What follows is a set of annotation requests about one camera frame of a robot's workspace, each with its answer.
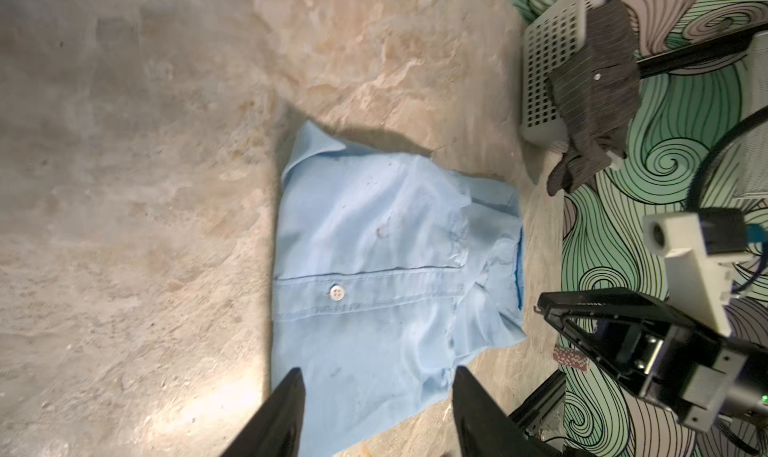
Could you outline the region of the light blue long sleeve shirt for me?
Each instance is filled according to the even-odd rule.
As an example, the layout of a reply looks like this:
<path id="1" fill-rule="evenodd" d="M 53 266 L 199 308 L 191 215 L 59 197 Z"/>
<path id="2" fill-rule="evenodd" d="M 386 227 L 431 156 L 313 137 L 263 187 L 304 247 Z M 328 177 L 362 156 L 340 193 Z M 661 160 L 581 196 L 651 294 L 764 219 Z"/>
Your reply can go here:
<path id="1" fill-rule="evenodd" d="M 299 369 L 302 456 L 331 456 L 444 400 L 523 330 L 516 189 L 417 154 L 298 132 L 281 175 L 271 379 Z"/>

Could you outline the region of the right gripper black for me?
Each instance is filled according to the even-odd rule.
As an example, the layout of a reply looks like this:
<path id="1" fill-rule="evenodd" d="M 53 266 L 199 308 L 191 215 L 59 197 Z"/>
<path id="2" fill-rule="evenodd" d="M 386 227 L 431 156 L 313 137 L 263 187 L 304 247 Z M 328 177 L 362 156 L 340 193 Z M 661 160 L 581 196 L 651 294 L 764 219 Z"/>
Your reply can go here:
<path id="1" fill-rule="evenodd" d="M 724 337 L 624 288 L 546 292 L 537 311 L 632 396 L 706 432 L 721 417 L 767 425 L 767 350 Z"/>

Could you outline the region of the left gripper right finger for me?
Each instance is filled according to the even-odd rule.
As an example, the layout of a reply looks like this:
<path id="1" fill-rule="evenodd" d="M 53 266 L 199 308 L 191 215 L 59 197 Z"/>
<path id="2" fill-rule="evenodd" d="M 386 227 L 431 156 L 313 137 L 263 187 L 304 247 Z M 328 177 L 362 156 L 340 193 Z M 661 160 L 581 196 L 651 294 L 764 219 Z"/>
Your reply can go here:
<path id="1" fill-rule="evenodd" d="M 465 366 L 455 372 L 452 408 L 463 457 L 561 455 L 550 445 L 528 437 Z"/>

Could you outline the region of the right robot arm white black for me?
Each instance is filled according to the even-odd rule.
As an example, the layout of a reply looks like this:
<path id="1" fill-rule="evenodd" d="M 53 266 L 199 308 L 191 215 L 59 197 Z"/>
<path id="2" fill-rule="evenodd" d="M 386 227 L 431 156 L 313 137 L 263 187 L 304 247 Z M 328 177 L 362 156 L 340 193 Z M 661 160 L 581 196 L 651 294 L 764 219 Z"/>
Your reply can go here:
<path id="1" fill-rule="evenodd" d="M 767 452 L 767 35 L 644 59 L 623 163 L 566 199 L 563 283 L 538 308 L 584 456 Z"/>

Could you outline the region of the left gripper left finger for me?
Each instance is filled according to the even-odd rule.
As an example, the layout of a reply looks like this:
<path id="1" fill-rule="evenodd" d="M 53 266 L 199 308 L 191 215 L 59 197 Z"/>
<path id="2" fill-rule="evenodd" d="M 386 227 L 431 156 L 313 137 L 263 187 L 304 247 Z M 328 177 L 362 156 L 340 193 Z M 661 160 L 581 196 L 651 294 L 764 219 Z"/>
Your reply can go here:
<path id="1" fill-rule="evenodd" d="M 292 368 L 221 457 L 296 457 L 299 453 L 305 399 L 301 369 Z"/>

